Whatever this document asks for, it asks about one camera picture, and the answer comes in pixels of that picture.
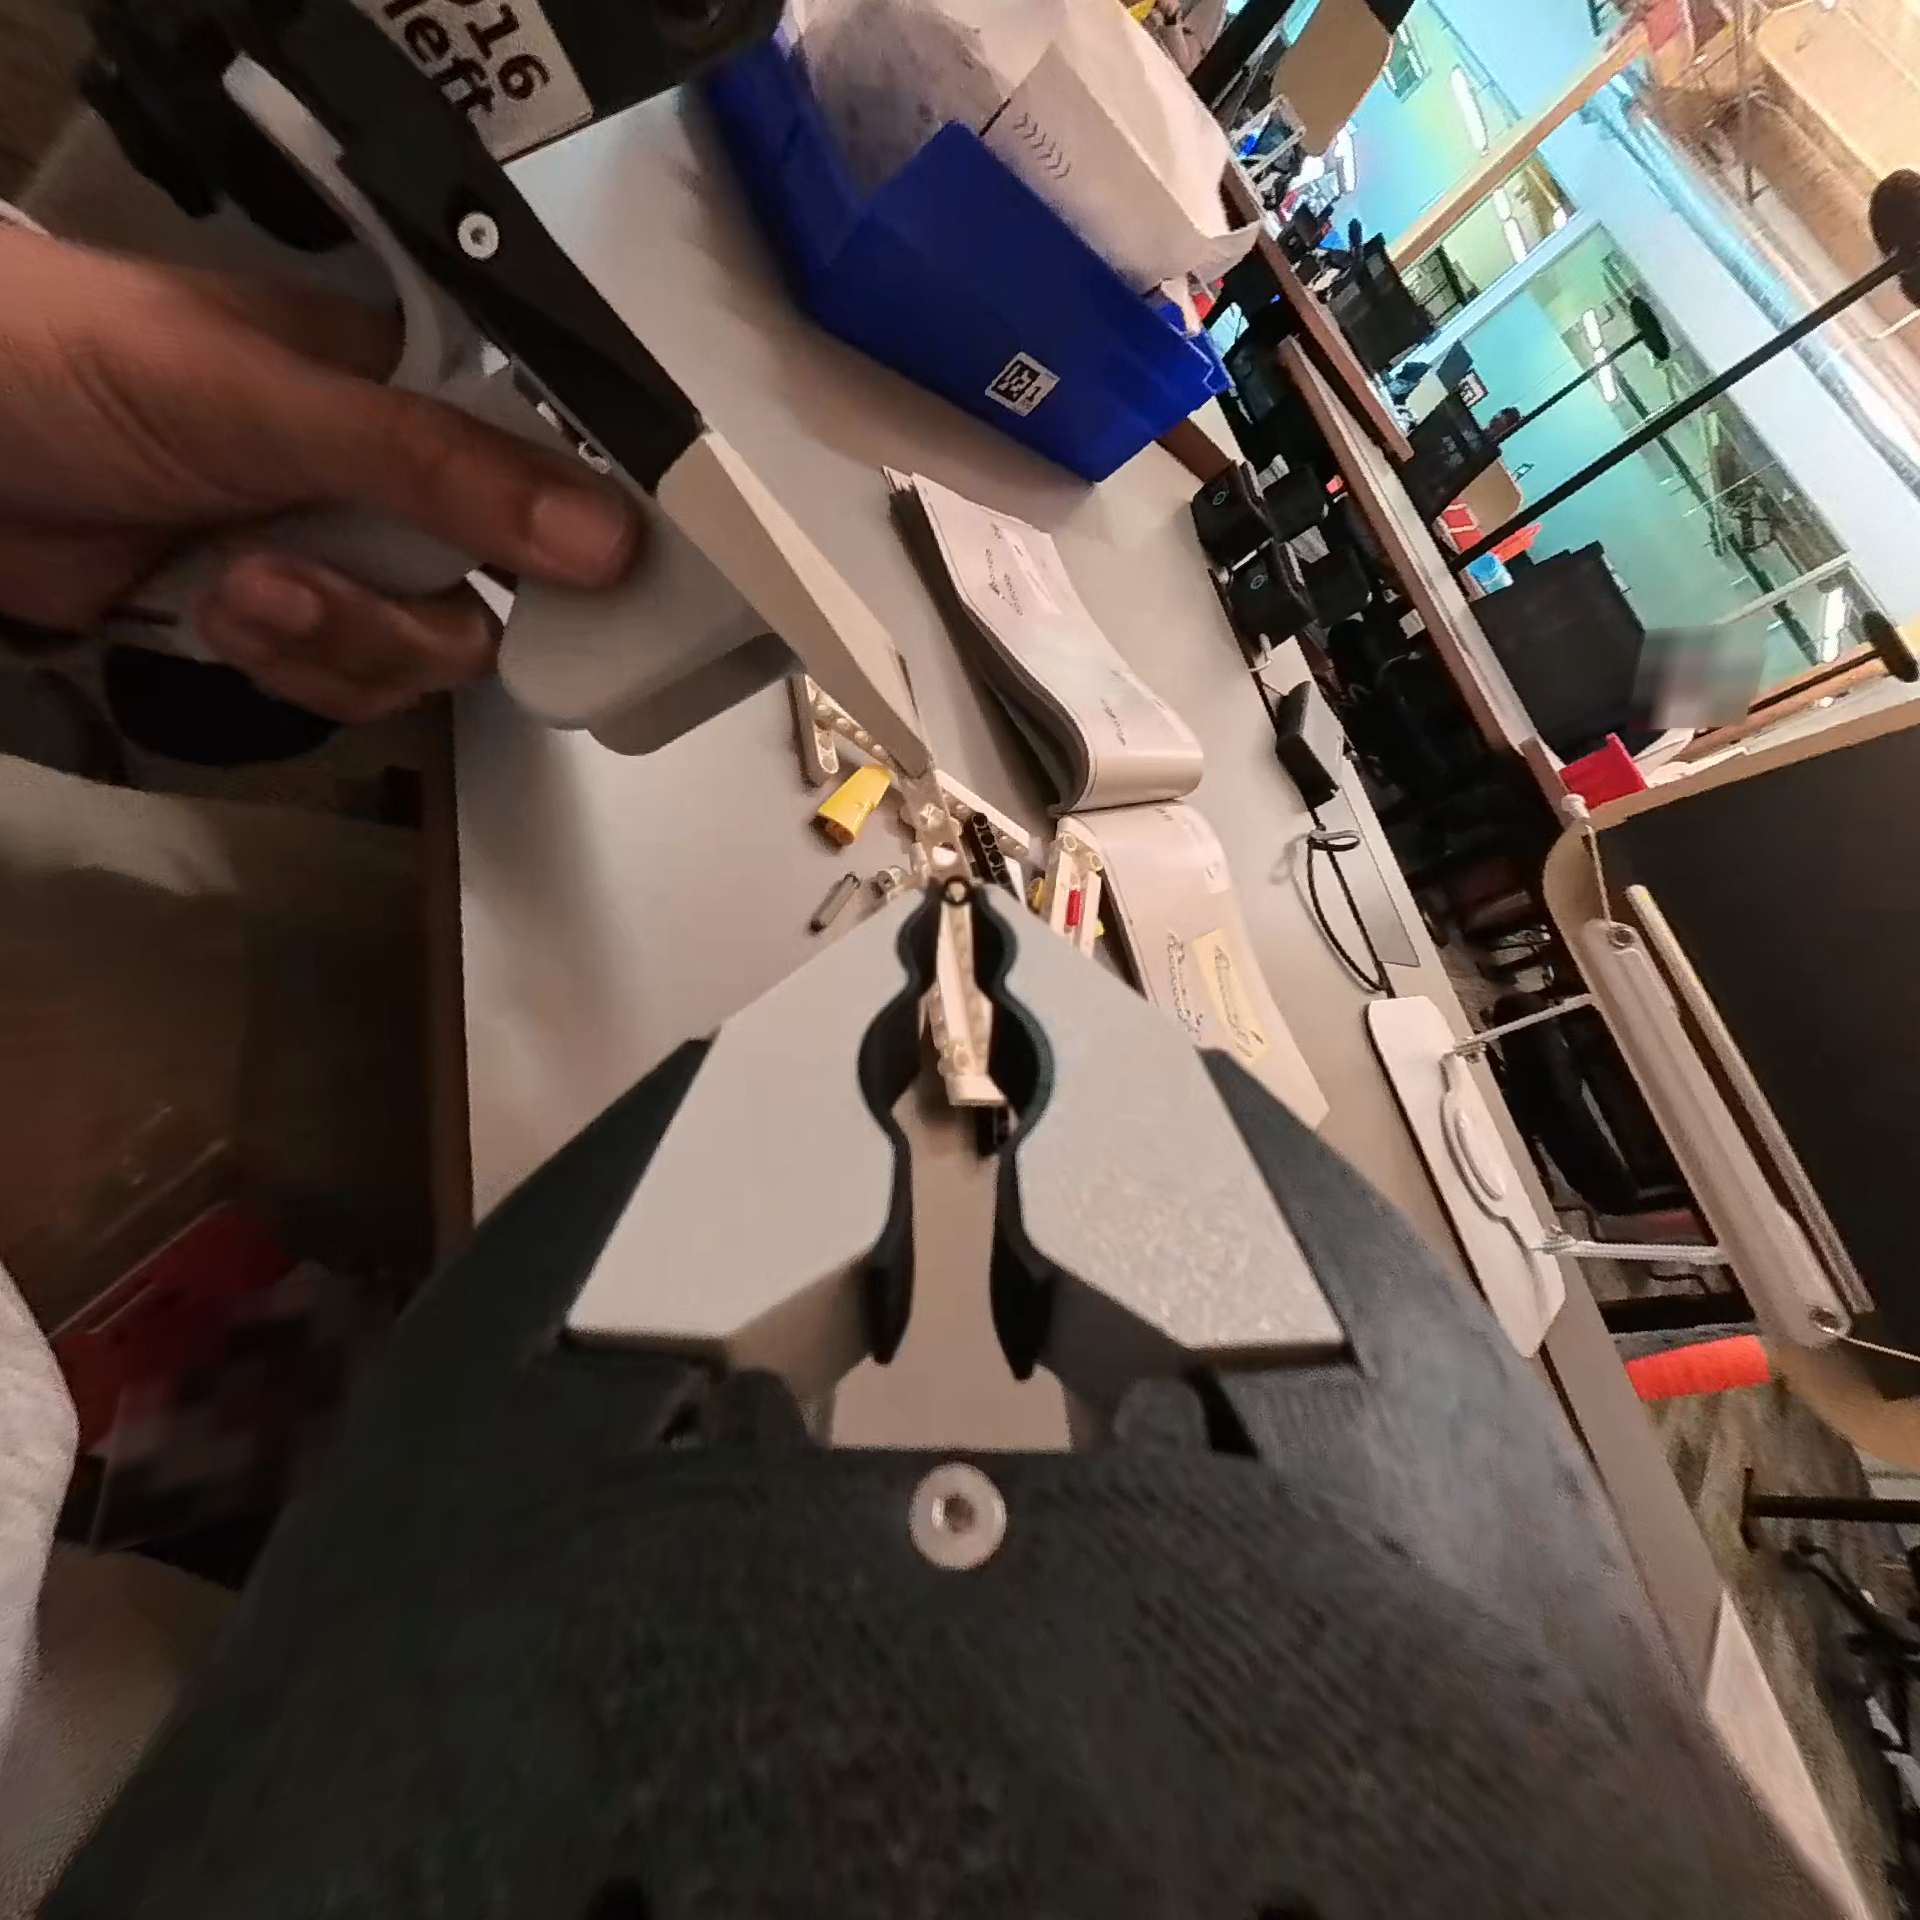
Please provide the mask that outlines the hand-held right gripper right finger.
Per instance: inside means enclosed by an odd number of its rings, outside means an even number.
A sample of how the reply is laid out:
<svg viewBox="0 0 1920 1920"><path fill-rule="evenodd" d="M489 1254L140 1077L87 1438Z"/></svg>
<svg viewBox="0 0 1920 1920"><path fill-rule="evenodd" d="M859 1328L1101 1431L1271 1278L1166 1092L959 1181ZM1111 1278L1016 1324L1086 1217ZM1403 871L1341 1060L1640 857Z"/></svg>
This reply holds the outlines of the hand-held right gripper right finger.
<svg viewBox="0 0 1920 1920"><path fill-rule="evenodd" d="M1349 1348L1223 1084L1231 1063L999 890L975 973L1012 1109L992 1325L1014 1377L1268 1372Z"/></svg>

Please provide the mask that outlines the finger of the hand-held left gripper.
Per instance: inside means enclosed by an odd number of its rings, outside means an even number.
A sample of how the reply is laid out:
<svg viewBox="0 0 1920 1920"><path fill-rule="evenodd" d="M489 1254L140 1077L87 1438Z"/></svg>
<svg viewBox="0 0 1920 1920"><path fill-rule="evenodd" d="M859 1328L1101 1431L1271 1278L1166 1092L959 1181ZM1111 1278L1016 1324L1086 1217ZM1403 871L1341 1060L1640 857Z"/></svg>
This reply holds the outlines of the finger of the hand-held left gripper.
<svg viewBox="0 0 1920 1920"><path fill-rule="evenodd" d="M496 674L519 708L617 753L651 753L799 670L792 649L639 497L623 580L576 591L524 580Z"/></svg>
<svg viewBox="0 0 1920 1920"><path fill-rule="evenodd" d="M891 632L743 455L701 429L655 502L896 768L926 777L933 748Z"/></svg>

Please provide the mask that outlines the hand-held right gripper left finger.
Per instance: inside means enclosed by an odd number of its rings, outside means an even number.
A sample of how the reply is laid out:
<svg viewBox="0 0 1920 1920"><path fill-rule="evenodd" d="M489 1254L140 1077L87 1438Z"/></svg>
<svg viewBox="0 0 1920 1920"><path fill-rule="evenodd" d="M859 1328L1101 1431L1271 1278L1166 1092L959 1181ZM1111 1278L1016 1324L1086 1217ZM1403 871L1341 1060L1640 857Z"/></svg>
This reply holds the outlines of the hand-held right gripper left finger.
<svg viewBox="0 0 1920 1920"><path fill-rule="evenodd" d="M727 1020L567 1312L729 1372L889 1362L915 1301L909 1140L942 898L901 895Z"/></svg>

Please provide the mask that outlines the pile of white lego pieces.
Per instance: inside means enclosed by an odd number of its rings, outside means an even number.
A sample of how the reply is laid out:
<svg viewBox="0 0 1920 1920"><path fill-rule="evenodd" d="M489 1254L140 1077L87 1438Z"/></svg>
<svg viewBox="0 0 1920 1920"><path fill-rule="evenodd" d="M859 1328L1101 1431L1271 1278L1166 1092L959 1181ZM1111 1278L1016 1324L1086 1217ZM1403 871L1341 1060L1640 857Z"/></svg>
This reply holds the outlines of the pile of white lego pieces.
<svg viewBox="0 0 1920 1920"><path fill-rule="evenodd" d="M873 758L891 780L903 832L903 854L870 880L875 904L940 873L959 873L1016 895L1070 948L1095 956L1103 929L1107 864L1086 830L1055 825L1030 832L940 769L908 774L886 752Z"/></svg>

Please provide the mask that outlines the white lego assembly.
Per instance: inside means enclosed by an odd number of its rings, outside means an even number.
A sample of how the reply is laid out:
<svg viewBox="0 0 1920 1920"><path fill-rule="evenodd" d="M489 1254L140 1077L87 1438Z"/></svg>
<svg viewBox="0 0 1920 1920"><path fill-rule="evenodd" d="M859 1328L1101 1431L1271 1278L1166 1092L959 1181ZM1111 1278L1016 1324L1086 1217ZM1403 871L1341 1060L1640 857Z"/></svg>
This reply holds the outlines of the white lego assembly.
<svg viewBox="0 0 1920 1920"><path fill-rule="evenodd" d="M973 881L959 871L928 871L903 913L896 952L948 1104L1005 1116L992 1071L995 1007L975 976Z"/></svg>

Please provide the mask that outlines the person's left hand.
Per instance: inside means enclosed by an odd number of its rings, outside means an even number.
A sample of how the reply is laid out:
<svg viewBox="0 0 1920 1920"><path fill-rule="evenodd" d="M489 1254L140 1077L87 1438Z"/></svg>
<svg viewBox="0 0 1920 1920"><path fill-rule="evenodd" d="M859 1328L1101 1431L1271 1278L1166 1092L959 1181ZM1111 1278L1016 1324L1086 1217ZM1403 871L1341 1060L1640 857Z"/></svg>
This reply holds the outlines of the person's left hand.
<svg viewBox="0 0 1920 1920"><path fill-rule="evenodd" d="M212 660L356 726L491 679L491 609L468 586L381 596L265 544L270 521L367 512L527 580L619 585L631 500L385 386L395 340L395 318L355 298L5 223L5 621L87 632L176 548L230 537L195 609Z"/></svg>

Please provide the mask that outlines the thick instruction booklet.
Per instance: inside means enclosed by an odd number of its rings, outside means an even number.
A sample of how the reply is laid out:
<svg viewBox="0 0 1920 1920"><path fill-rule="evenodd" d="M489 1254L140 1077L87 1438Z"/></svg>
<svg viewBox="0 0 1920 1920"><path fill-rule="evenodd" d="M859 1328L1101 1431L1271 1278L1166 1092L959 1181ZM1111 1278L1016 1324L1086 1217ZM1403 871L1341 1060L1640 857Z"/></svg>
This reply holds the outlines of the thick instruction booklet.
<svg viewBox="0 0 1920 1920"><path fill-rule="evenodd" d="M1097 625L1055 542L916 470L881 479L928 591L1040 764L1052 812L1193 794L1198 734Z"/></svg>

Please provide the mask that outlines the thin open booklet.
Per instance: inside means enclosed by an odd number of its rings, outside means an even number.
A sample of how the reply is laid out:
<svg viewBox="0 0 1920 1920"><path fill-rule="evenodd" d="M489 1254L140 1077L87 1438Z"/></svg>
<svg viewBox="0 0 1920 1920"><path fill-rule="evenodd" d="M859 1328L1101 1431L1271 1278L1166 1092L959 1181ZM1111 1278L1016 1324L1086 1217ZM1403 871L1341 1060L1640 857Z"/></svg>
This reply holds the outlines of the thin open booklet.
<svg viewBox="0 0 1920 1920"><path fill-rule="evenodd" d="M1101 873L1101 913L1140 994L1317 1128L1331 1104L1256 962L1215 830L1187 800L1065 813Z"/></svg>

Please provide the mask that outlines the white monitor stand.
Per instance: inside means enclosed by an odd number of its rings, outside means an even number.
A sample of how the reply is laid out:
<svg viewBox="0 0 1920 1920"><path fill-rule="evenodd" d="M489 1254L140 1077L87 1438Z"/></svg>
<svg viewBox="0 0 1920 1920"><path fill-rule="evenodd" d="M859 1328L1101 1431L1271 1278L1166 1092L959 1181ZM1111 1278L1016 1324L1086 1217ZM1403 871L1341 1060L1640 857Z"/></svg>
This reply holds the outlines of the white monitor stand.
<svg viewBox="0 0 1920 1920"><path fill-rule="evenodd" d="M1715 1246L1575 1239L1547 1228L1507 1151L1493 1106L1471 1077L1471 1060L1532 1025L1591 1009L1577 994L1462 1040L1427 997L1385 997L1364 1007L1364 1024L1403 1121L1423 1158L1481 1297L1510 1348L1534 1357L1565 1305L1564 1264L1725 1266Z"/></svg>

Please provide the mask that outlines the blue plastic bin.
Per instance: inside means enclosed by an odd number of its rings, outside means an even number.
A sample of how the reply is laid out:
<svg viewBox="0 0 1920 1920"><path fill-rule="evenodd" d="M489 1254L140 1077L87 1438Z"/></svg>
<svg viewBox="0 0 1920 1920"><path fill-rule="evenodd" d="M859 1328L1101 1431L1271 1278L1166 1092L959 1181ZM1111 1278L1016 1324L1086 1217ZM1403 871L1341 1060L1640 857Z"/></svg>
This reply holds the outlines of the blue plastic bin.
<svg viewBox="0 0 1920 1920"><path fill-rule="evenodd" d="M781 42L701 95L799 309L1020 445L1101 481L1228 392L1211 338L1132 292L973 130L864 191Z"/></svg>

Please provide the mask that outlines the black power adapter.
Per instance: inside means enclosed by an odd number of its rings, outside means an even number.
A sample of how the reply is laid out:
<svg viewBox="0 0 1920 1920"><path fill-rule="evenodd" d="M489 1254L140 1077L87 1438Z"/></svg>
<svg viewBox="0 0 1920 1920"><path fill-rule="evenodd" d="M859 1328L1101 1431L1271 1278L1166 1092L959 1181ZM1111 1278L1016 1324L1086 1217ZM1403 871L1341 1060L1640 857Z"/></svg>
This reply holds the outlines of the black power adapter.
<svg viewBox="0 0 1920 1920"><path fill-rule="evenodd" d="M1303 804L1321 809L1336 800L1349 742L1311 679L1280 695L1271 724L1280 768L1295 784Z"/></svg>

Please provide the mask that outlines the white paper bag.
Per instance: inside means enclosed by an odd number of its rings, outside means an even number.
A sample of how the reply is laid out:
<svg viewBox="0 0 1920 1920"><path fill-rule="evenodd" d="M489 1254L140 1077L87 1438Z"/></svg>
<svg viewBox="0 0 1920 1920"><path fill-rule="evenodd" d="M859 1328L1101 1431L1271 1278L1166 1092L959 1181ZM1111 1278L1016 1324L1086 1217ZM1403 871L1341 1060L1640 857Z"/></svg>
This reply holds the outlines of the white paper bag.
<svg viewBox="0 0 1920 1920"><path fill-rule="evenodd" d="M1231 149L1116 2L788 4L783 40L859 190L965 127L1137 292L1219 281L1261 230Z"/></svg>

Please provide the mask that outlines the orange foam roll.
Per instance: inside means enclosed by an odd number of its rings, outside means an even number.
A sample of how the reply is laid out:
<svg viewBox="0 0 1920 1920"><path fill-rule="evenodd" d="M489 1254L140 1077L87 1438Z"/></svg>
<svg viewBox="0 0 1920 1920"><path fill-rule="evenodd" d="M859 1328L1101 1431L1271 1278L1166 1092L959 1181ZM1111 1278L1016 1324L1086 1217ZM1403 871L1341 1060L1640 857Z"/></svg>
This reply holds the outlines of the orange foam roll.
<svg viewBox="0 0 1920 1920"><path fill-rule="evenodd" d="M1769 1348L1758 1334L1718 1334L1622 1360L1639 1401L1669 1404L1735 1394L1771 1382Z"/></svg>

